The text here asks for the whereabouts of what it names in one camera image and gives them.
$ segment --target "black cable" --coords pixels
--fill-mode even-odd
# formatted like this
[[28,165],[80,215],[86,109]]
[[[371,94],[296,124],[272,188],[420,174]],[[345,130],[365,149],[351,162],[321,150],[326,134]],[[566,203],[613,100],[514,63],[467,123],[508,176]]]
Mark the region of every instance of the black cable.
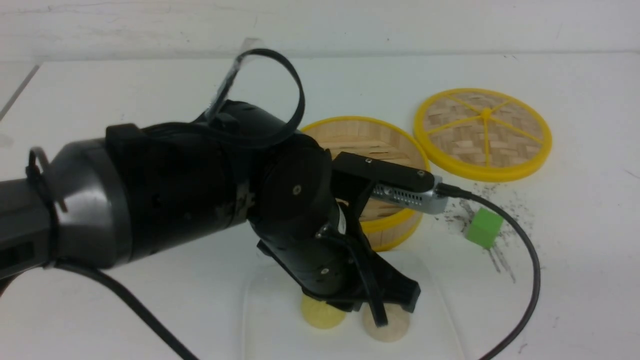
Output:
[[506,211],[501,209],[498,205],[490,202],[487,199],[484,199],[472,192],[468,192],[458,188],[456,186],[451,186],[447,184],[441,184],[436,188],[436,192],[441,196],[448,197],[457,197],[461,199],[467,199],[471,201],[475,201],[479,204],[486,206],[487,208],[494,211],[496,214],[500,215],[504,220],[506,220],[509,225],[513,227],[516,233],[522,239],[527,251],[529,252],[529,256],[531,257],[531,263],[533,265],[533,290],[531,291],[531,299],[529,301],[529,305],[522,315],[522,318],[516,325],[516,327],[502,340],[498,345],[496,345],[493,349],[487,352],[480,360],[489,360],[493,359],[497,354],[503,351],[513,340],[515,340],[518,335],[522,332],[524,327],[531,319],[533,315],[533,311],[536,309],[536,304],[538,303],[538,297],[540,297],[540,261],[538,259],[538,253],[536,252],[531,239],[529,239],[527,233],[520,227],[518,222],[514,220],[511,215],[509,215]]
[[[205,117],[205,114],[207,113],[207,111],[202,113],[192,123],[167,122],[163,124],[146,127],[145,129],[143,129],[144,132],[152,136],[163,134],[167,132],[167,130],[184,132],[184,133],[193,133],[197,135],[205,135],[219,142],[234,145],[236,147],[242,147],[245,149],[263,149],[266,147],[276,145],[286,140],[297,130],[298,126],[300,125],[300,122],[302,121],[302,116],[304,115],[304,112],[305,112],[305,92],[302,89],[302,82],[300,80],[300,77],[296,72],[296,69],[293,67],[293,64],[284,55],[270,49],[252,49],[252,50],[245,51],[244,53],[238,55],[238,57],[236,58],[236,62],[239,63],[243,58],[249,55],[263,56],[263,57],[270,58],[272,60],[277,61],[279,64],[284,66],[285,69],[287,69],[289,74],[291,74],[291,76],[293,77],[293,80],[296,82],[296,85],[298,86],[299,95],[298,95],[298,105],[296,107],[296,110],[294,111],[291,119],[288,122],[286,122],[280,128],[280,130],[277,131],[275,134],[268,135],[268,136],[260,136],[260,137],[237,136],[237,135],[233,135],[218,129],[208,127],[207,125],[209,123],[209,119]],[[221,89],[221,93],[219,96],[220,99],[224,100],[224,98],[226,98],[231,88],[231,85],[233,84],[234,77],[235,76],[232,76],[231,79],[228,79],[227,81],[225,81],[225,84],[223,84],[223,88]],[[221,106],[221,104],[218,104],[218,102],[216,102],[216,104],[212,104],[212,106],[218,107],[218,106]]]
[[80,265],[71,261],[61,260],[55,265],[56,268],[74,272],[88,277],[104,285],[113,291],[122,301],[127,304],[133,312],[144,321],[154,333],[156,333],[175,353],[184,360],[198,360],[160,321],[138,300],[127,288],[109,275],[89,266]]

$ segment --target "bamboo steamer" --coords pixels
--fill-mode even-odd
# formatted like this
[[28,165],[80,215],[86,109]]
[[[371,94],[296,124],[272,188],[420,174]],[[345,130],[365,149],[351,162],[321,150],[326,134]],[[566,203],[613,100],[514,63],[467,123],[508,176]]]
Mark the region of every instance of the bamboo steamer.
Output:
[[[422,147],[405,131],[368,117],[334,117],[302,129],[333,158],[342,151],[429,170]],[[422,213],[370,199],[360,223],[375,251],[385,251],[405,241],[420,224]]]
[[476,181],[529,176],[542,167],[552,146],[551,130],[530,106],[476,88],[431,96],[418,109],[413,132],[435,165]]

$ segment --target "white dumpling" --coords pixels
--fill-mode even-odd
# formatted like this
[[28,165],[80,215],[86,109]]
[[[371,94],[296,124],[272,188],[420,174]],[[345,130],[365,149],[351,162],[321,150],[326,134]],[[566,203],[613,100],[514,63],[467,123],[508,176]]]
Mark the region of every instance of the white dumpling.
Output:
[[400,340],[409,330],[409,313],[397,304],[385,304],[387,319],[389,324],[384,327],[376,327],[373,321],[373,314],[369,305],[364,306],[362,311],[362,323],[364,329],[372,338],[391,343]]

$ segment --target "yellow rim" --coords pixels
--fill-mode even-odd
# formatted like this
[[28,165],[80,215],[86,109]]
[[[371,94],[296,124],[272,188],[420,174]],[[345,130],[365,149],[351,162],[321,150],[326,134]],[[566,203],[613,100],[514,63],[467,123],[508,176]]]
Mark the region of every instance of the yellow rim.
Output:
[[373,251],[375,251],[375,252],[387,251],[387,250],[391,250],[394,247],[400,245],[403,241],[407,240],[409,238],[409,236],[413,235],[415,230],[418,228],[418,225],[420,225],[420,221],[422,221],[422,214],[420,214],[420,216],[418,217],[418,220],[415,222],[415,224],[413,224],[409,228],[409,230],[406,231],[406,233],[404,233],[402,236],[400,236],[399,238],[395,239],[394,241],[392,241],[392,242],[390,242],[388,244],[372,248]]
[[[543,139],[541,139],[542,148],[540,152],[535,155],[531,160],[522,163],[520,165],[516,165],[514,167],[508,168],[490,168],[490,167],[481,167],[478,165],[471,165],[465,163],[464,161],[460,161],[452,158],[450,155],[440,150],[438,147],[433,145],[429,140],[429,136],[427,131],[424,130],[423,120],[424,114],[427,109],[436,101],[441,99],[442,97],[451,96],[452,94],[457,94],[460,92],[479,92],[481,94],[488,94],[497,97],[501,97],[506,101],[492,109],[495,111],[497,108],[506,104],[507,102],[513,102],[524,109],[526,109],[533,117],[536,119],[538,124],[540,125],[540,129],[542,129]],[[477,109],[472,106],[464,103],[463,101],[458,101],[463,105],[472,108],[474,111]],[[418,142],[421,144],[422,148],[425,150],[428,155],[429,160],[431,160],[435,165],[438,165],[442,169],[461,176],[466,177],[467,179],[476,180],[476,181],[488,181],[488,182],[504,182],[504,181],[513,181],[517,179],[521,179],[523,177],[529,176],[533,174],[537,169],[539,169],[542,164],[545,163],[549,152],[551,151],[552,138],[551,138],[551,130],[547,126],[547,123],[542,119],[540,114],[538,114],[535,110],[533,110],[529,105],[526,105],[524,102],[511,97],[506,94],[502,94],[500,92],[495,92],[491,90],[485,89],[476,89],[476,88],[457,88],[452,90],[447,90],[444,92],[440,92],[431,96],[427,101],[420,105],[418,112],[415,114],[415,118],[413,121],[413,132],[415,133],[415,137],[418,139]]]
[[[422,148],[422,146],[420,146],[420,144],[417,141],[415,141],[415,139],[411,135],[409,135],[409,133],[407,133],[406,131],[402,130],[401,128],[399,128],[399,127],[397,127],[395,125],[389,124],[388,122],[384,122],[382,120],[378,120],[378,119],[374,119],[374,118],[370,118],[370,117],[361,117],[361,116],[332,117],[332,118],[328,118],[328,119],[317,121],[317,122],[315,122],[313,124],[309,124],[309,125],[303,127],[302,131],[305,132],[305,131],[307,131],[309,129],[313,129],[316,126],[327,124],[329,122],[346,121],[346,120],[358,120],[358,121],[373,122],[373,123],[378,124],[378,125],[387,126],[387,127],[392,128],[393,130],[397,131],[399,134],[401,134],[405,138],[407,138],[416,147],[416,149],[418,149],[418,151],[420,152],[420,155],[422,156],[422,159],[424,159],[424,168],[427,171],[431,171],[431,168],[429,166],[429,160],[427,159],[427,154],[425,153],[425,151]],[[377,231],[386,230],[386,229],[388,229],[390,227],[394,227],[396,225],[402,224],[403,222],[409,220],[414,213],[415,213],[414,210],[402,209],[402,210],[398,211],[397,213],[395,213],[395,214],[393,214],[393,215],[391,215],[389,217],[378,219],[378,220],[363,221],[363,222],[360,222],[360,224],[362,225],[362,231],[363,232],[365,232],[365,233],[375,233]],[[400,245],[400,243],[405,241],[415,231],[417,226],[420,224],[420,219],[419,219],[419,221],[416,221],[415,225],[411,229],[409,229],[406,232],[406,234],[403,234],[402,236],[400,236],[398,239],[396,239],[395,241],[393,241],[391,243],[388,243],[388,244],[386,244],[384,246],[375,248],[373,250],[374,251],[385,251],[385,250],[389,250],[389,249],[391,249],[393,247],[396,247],[396,246]]]

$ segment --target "yellow dumpling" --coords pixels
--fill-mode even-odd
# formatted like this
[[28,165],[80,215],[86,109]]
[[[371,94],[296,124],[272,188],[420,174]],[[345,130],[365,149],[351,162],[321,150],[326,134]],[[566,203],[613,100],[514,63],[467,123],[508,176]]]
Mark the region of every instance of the yellow dumpling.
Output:
[[344,311],[327,304],[324,301],[312,299],[306,295],[302,295],[302,303],[300,304],[302,317],[313,327],[318,329],[331,329],[340,325],[347,316]]
[[362,322],[364,329],[372,338],[385,343],[398,341],[409,330],[410,314],[397,304],[385,304],[388,325],[377,327],[369,305],[364,306]]

